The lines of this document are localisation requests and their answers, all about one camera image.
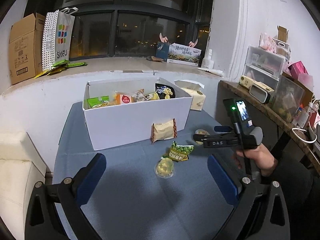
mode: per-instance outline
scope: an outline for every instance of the table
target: table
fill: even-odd
[[[247,89],[240,86],[238,83],[221,80],[219,82],[219,86],[222,86],[225,89],[230,90],[231,92],[240,96],[241,98],[244,98],[245,101],[247,101],[249,104],[257,108],[260,112],[265,114],[270,120],[275,122],[276,125],[278,125],[284,131],[284,133],[282,133],[281,137],[271,150],[271,153],[275,156],[276,159],[281,157],[281,152],[284,150],[285,146],[288,144],[290,139],[292,139],[305,154],[305,157],[302,158],[301,162],[305,166],[308,166],[308,164],[311,162],[316,171],[320,174],[320,162],[317,156],[312,152],[312,145],[299,140],[291,131],[291,129],[294,126],[291,123],[287,123],[278,114],[276,114],[270,108],[270,104],[262,104],[253,96],[251,96]]]
[[[207,168],[212,152],[244,174],[230,159],[230,148],[204,149],[197,146],[185,162],[175,163],[175,175],[162,179],[154,167],[173,140],[196,144],[197,129],[214,134],[219,125],[205,111],[190,111],[185,129],[175,139],[132,143],[100,152],[107,168],[89,202],[81,209],[102,239],[207,240],[221,228],[233,206],[228,205]],[[53,183],[73,177],[96,152],[84,123],[82,103],[75,103],[61,134]],[[76,239],[60,204],[57,210],[70,239]]]

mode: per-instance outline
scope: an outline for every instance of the person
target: person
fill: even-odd
[[[276,160],[261,144],[255,150],[244,150],[247,158],[255,161],[261,175],[280,183],[286,201],[291,239],[320,239],[320,179],[313,176],[297,160],[283,156]],[[236,151],[234,159],[241,169]]]

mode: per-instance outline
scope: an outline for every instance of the bag handle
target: bag handle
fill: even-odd
[[[66,13],[68,15],[71,15],[71,14],[77,12],[78,10],[79,9],[77,7],[73,7],[73,8],[68,8],[67,7],[67,8],[62,9],[60,12]]]

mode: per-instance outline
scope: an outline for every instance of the white paper shopping bag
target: white paper shopping bag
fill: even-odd
[[[47,13],[42,40],[42,70],[50,70],[55,62],[69,59],[75,20],[71,14],[77,11],[78,8],[74,7]]]

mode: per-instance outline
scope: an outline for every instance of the metal bolt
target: metal bolt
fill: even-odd
[[[64,184],[70,184],[72,182],[72,179],[71,178],[65,178],[64,180],[63,180],[63,183]]]
[[[36,184],[35,184],[35,187],[36,188],[39,188],[39,187],[41,187],[42,186],[42,182],[41,181],[38,181]]]
[[[277,182],[277,181],[273,181],[272,185],[275,186],[275,187],[279,187],[280,186],[279,182]]]
[[[251,180],[248,177],[243,177],[242,178],[243,183],[245,184],[249,184],[251,182]]]

